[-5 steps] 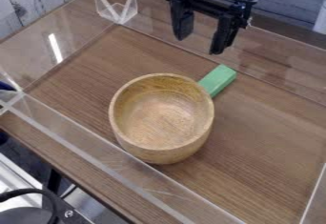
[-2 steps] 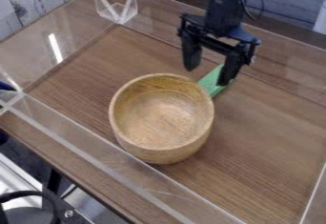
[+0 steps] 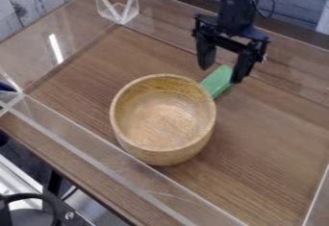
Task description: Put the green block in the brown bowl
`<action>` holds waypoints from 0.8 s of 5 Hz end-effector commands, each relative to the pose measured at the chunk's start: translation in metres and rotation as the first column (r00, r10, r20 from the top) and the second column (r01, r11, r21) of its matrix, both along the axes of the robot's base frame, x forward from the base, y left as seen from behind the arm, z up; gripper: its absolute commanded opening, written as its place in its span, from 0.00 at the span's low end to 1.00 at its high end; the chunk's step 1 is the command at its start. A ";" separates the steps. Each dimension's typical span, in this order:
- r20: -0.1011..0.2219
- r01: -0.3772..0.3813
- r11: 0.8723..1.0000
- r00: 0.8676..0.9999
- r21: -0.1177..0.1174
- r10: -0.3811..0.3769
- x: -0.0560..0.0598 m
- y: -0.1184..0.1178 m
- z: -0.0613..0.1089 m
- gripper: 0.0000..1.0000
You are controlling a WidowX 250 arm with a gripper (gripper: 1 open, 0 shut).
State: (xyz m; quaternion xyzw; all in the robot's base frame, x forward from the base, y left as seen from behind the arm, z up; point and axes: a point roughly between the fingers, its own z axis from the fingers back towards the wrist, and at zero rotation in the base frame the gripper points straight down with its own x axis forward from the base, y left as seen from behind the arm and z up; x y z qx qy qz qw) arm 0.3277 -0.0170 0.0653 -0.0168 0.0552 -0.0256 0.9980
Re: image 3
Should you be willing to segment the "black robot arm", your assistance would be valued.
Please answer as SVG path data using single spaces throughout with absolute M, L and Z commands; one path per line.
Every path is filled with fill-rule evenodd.
M 238 55 L 230 83 L 238 84 L 257 63 L 266 58 L 272 38 L 254 26 L 260 13 L 258 0 L 221 0 L 217 15 L 198 13 L 191 35 L 195 38 L 199 67 L 206 70 L 214 64 L 215 48 Z

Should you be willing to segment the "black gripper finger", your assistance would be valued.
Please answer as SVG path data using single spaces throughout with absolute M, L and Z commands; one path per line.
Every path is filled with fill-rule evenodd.
M 207 70 L 214 64 L 215 44 L 203 36 L 197 37 L 197 57 L 198 64 L 203 70 Z
M 243 50 L 239 53 L 237 63 L 233 68 L 233 74 L 230 78 L 231 84 L 238 84 L 243 78 L 249 75 L 254 66 L 254 57 L 250 50 Z

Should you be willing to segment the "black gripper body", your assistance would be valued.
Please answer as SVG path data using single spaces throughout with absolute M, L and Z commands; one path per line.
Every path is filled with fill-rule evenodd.
M 270 38 L 255 28 L 254 18 L 260 13 L 258 0 L 221 0 L 217 15 L 198 13 L 194 16 L 193 36 L 203 36 L 218 47 L 237 53 L 250 50 L 254 62 L 265 59 Z

